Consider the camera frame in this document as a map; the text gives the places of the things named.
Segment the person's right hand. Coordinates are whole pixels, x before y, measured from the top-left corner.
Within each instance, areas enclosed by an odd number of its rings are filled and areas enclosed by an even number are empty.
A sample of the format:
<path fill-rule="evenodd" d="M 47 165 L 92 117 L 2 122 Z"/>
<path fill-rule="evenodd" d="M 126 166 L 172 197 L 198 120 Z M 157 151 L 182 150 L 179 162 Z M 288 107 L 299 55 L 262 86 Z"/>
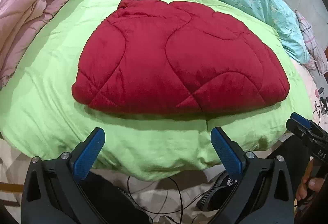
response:
<path fill-rule="evenodd" d="M 307 165 L 305 173 L 301 179 L 301 183 L 299 184 L 296 191 L 296 200 L 300 201 L 305 199 L 308 195 L 308 190 L 312 190 L 314 192 L 319 192 L 321 190 L 322 185 L 325 183 L 325 179 L 318 177 L 311 177 L 312 170 L 314 168 L 313 158 Z"/>

